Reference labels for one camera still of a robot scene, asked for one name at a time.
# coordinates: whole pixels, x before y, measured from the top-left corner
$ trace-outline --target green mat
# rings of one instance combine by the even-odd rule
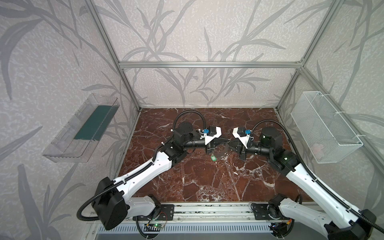
[[[99,105],[77,132],[74,139],[100,141],[119,106]]]

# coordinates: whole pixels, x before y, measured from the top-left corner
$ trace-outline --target red marble surface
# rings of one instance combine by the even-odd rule
[[[153,156],[153,150],[171,135],[175,117],[185,109],[143,109],[132,141],[121,167],[119,176],[124,175]],[[277,120],[272,108],[199,108],[207,126],[219,126],[222,136],[234,139],[232,129],[253,127],[260,120]],[[197,114],[186,114],[178,123],[185,120],[193,123],[194,129],[202,128]],[[258,136],[264,126],[255,131]],[[284,148],[290,149],[284,136]],[[277,193],[295,199],[299,193],[304,201],[311,199],[285,176],[273,170],[265,157],[249,156],[244,162],[237,154],[228,150],[227,156],[212,161],[204,149],[196,149],[178,165],[160,174],[142,187],[136,197],[153,194],[160,202],[198,201],[268,201]]]

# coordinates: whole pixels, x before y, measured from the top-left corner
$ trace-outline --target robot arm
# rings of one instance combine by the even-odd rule
[[[369,210],[360,211],[309,172],[310,170],[305,168],[306,166],[297,155],[283,149],[282,134],[277,129],[263,128],[259,142],[253,141],[252,131],[246,130],[245,127],[235,128],[232,134],[238,140],[230,142],[229,146],[239,154],[242,160],[246,159],[247,154],[267,157],[275,170],[303,189],[325,211],[325,214],[298,204],[282,194],[278,194],[269,201],[270,208],[273,208],[274,212],[281,212],[283,216],[315,229],[328,239],[368,239],[372,232],[372,225],[362,221],[353,212],[360,214],[371,223],[376,221],[375,215]]]
[[[210,154],[217,145],[228,142],[228,139],[220,136],[220,127],[211,126],[208,129],[193,130],[192,124],[182,122],[173,130],[172,137],[155,150],[155,159],[151,158],[112,181],[108,177],[101,180],[95,193],[95,197],[97,195],[100,197],[94,197],[91,203],[105,229],[116,227],[127,217],[139,215],[157,217],[160,214],[161,204],[154,196],[132,196],[153,178],[181,162],[187,155],[187,149],[205,148],[206,153]],[[100,194],[112,186],[113,189],[108,190],[108,193]],[[82,216],[81,211],[82,208],[78,211],[80,220],[91,220]]]

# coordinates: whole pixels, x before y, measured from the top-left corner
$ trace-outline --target transparent acrylic shelf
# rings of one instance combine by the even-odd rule
[[[319,91],[303,92],[291,115],[318,163],[339,162],[363,145]]]
[[[91,94],[43,156],[53,162],[87,162],[120,106],[117,100]]]

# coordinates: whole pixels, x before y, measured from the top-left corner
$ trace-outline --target aluminum frame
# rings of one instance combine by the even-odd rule
[[[296,70],[295,74],[291,78],[291,81],[288,83],[287,88],[283,92],[283,95],[281,96],[278,104],[277,104],[277,110],[279,110],[283,104],[283,102],[288,97],[289,93],[291,92],[293,86],[295,85],[297,78],[299,77],[298,70],[300,70],[302,67],[305,66],[311,55],[313,54],[314,50],[316,49],[317,45],[319,44],[320,40],[323,38],[324,33],[327,31],[329,26],[331,25],[333,19],[339,12],[341,6],[343,5],[344,0],[333,0],[331,5],[329,6],[329,9],[327,13],[325,14],[325,17],[323,21],[321,22],[319,28],[317,29],[314,37],[312,38],[311,43],[309,44],[307,50],[304,53],[304,56],[301,58],[301,65]]]
[[[100,37],[102,38],[105,46],[107,47],[108,53],[112,58],[112,62],[114,64],[114,66],[116,67],[118,75],[120,76],[121,80],[123,81],[124,86],[127,89],[129,96],[132,98],[132,101],[135,104],[136,109],[140,110],[141,108],[140,108],[139,102],[137,101],[135,94],[133,93],[133,90],[132,90],[131,86],[129,85],[127,77],[125,76],[124,72],[122,71],[122,69],[119,66],[119,60],[117,58],[115,51],[113,50],[111,41],[107,35],[107,32],[105,31],[103,23],[101,22],[101,18],[99,16],[99,13],[96,10],[95,4],[93,3],[92,0],[83,0],[83,1],[85,3],[85,8],[87,9],[87,12],[91,16],[91,19],[92,19],[93,23],[95,24],[97,31],[100,34]]]
[[[315,91],[322,92],[325,97],[329,100],[329,102],[336,108],[338,112],[340,112],[341,116],[347,122],[347,124],[352,128],[352,130],[357,133],[361,141],[363,142],[363,146],[361,149],[364,151],[368,159],[372,162],[372,164],[377,167],[380,173],[384,176],[384,160],[382,158],[381,153],[377,150],[374,144],[364,136],[364,133],[360,130],[360,128],[354,123],[354,121],[348,116],[348,114],[342,109],[341,106],[336,103],[333,98],[328,94],[326,89],[317,82],[316,78],[310,73],[305,67],[302,67],[299,72],[301,75],[307,80],[307,82],[315,89]]]
[[[298,68],[300,62],[193,62],[146,61],[119,62],[121,68]]]
[[[285,222],[286,220],[255,220],[250,208],[254,202],[171,202],[174,204],[174,216],[167,223],[257,223]],[[303,202],[303,205],[316,211],[324,212],[316,202]],[[135,223],[132,218],[121,223]],[[96,237],[100,220],[87,222],[81,240],[93,240]]]

